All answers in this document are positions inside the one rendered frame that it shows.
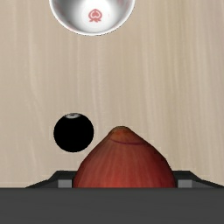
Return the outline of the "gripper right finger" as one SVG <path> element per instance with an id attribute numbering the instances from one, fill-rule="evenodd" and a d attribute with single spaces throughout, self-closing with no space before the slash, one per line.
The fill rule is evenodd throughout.
<path id="1" fill-rule="evenodd" d="M 224 185 L 201 179 L 191 171 L 173 172 L 177 188 L 224 188 Z"/>

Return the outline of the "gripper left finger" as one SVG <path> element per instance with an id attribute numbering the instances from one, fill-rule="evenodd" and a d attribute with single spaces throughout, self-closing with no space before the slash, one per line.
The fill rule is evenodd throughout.
<path id="1" fill-rule="evenodd" d="M 56 171 L 49 179 L 43 180 L 29 188 L 72 188 L 76 171 Z"/>

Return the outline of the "black ball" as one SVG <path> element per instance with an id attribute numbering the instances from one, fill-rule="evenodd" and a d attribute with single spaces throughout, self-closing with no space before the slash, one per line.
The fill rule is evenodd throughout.
<path id="1" fill-rule="evenodd" d="M 86 116 L 70 113 L 56 122 L 53 137 L 63 151 L 80 152 L 91 144 L 94 138 L 94 126 Z"/>

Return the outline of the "red-brown onion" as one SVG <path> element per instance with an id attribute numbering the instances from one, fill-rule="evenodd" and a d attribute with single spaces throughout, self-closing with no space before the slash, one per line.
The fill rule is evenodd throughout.
<path id="1" fill-rule="evenodd" d="M 174 188 L 172 169 L 150 143 L 125 126 L 113 128 L 82 161 L 74 187 Z"/>

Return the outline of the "white bowl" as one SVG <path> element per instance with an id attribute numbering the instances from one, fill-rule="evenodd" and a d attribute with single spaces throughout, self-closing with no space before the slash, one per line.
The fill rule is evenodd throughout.
<path id="1" fill-rule="evenodd" d="M 134 10 L 136 0 L 49 0 L 58 22 L 83 36 L 101 36 L 121 27 Z"/>

